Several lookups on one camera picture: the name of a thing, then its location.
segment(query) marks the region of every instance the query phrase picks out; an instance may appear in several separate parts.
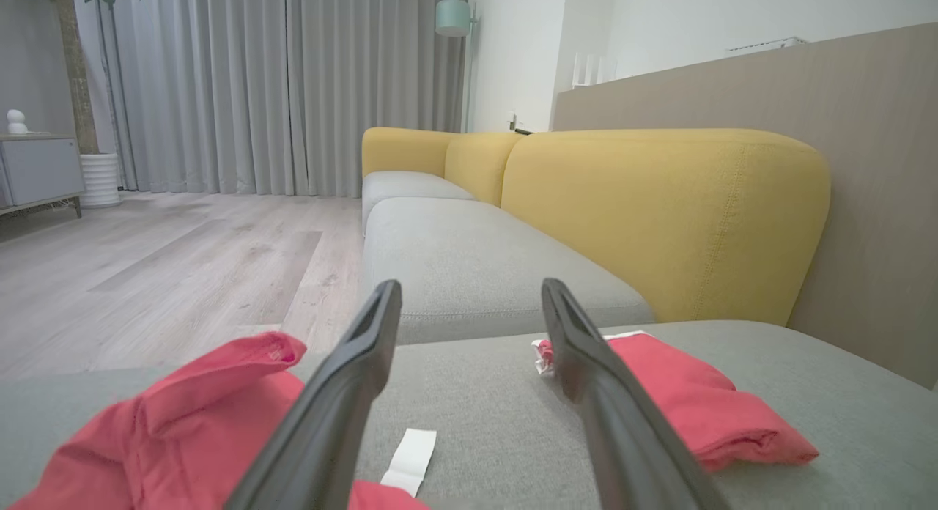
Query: white planter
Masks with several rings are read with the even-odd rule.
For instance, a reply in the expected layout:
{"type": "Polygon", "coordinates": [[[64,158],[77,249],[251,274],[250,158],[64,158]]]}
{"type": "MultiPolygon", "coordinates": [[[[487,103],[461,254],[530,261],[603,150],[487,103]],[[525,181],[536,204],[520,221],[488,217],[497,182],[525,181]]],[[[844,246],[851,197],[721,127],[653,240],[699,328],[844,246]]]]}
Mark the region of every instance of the white planter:
{"type": "Polygon", "coordinates": [[[120,204],[117,193],[117,154],[83,154],[81,176],[84,177],[82,207],[110,207],[120,204]]]}

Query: sofa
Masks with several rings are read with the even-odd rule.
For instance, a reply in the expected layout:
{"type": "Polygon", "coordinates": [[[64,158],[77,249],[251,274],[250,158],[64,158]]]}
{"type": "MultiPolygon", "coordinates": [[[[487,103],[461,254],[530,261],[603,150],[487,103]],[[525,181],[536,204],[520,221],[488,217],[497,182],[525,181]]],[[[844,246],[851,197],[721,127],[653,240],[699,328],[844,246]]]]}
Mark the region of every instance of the sofa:
{"type": "MultiPolygon", "coordinates": [[[[533,365],[539,278],[553,276],[603,333],[646,330],[713,364],[821,452],[718,471],[731,506],[938,500],[938,396],[784,327],[830,193],[810,147],[754,130],[375,129],[362,160],[362,293],[399,279],[403,309],[358,478],[381,479],[408,427],[434,429],[418,493],[432,508],[599,507],[576,410],[533,365]]],[[[292,372],[308,379],[321,359],[292,372]]],[[[0,384],[0,503],[94,413],[169,371],[0,384]]]]}
{"type": "Polygon", "coordinates": [[[363,138],[361,289],[401,281],[401,344],[542,332],[545,277],[600,327],[784,325],[830,203],[824,159],[759,130],[446,137],[363,138]]]}

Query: white figurine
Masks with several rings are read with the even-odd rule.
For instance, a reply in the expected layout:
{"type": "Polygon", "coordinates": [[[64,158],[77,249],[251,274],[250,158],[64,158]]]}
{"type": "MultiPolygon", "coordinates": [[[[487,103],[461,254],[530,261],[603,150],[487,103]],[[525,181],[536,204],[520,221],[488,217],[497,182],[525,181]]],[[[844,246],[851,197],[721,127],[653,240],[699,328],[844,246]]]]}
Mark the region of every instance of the white figurine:
{"type": "Polygon", "coordinates": [[[26,135],[29,133],[29,130],[26,129],[26,115],[22,111],[16,109],[10,109],[7,111],[7,132],[10,135],[26,135]]]}

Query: laminate floor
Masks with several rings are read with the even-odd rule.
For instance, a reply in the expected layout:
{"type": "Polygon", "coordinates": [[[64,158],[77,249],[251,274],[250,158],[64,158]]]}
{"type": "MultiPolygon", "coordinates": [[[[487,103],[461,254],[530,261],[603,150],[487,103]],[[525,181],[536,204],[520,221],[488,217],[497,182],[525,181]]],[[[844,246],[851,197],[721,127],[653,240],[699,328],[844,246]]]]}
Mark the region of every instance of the laminate floor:
{"type": "Polygon", "coordinates": [[[123,199],[0,223],[0,379],[181,364],[272,329],[326,351],[354,316],[360,199],[123,199]]]}

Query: curtain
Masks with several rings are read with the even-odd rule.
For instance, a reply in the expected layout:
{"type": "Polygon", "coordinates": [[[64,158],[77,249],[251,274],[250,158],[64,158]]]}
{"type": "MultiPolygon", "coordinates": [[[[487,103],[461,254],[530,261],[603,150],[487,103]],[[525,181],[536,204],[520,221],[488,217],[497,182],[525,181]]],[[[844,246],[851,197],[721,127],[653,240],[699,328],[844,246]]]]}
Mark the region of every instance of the curtain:
{"type": "Polygon", "coordinates": [[[359,196],[365,129],[459,128],[462,39],[435,34],[437,1],[118,0],[127,185],[359,196]]]}

